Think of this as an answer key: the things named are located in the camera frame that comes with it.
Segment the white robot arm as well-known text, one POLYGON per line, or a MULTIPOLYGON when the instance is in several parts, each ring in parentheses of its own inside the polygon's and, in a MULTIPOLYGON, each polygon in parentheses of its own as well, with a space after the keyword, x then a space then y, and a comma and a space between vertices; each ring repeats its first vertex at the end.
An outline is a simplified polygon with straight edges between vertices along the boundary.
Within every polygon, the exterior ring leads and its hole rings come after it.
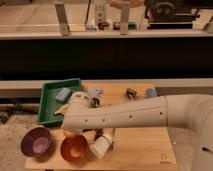
POLYGON ((180 94, 91 108, 75 92, 62 123, 69 131, 95 128, 178 127, 197 134, 191 171, 213 171, 213 95, 180 94))

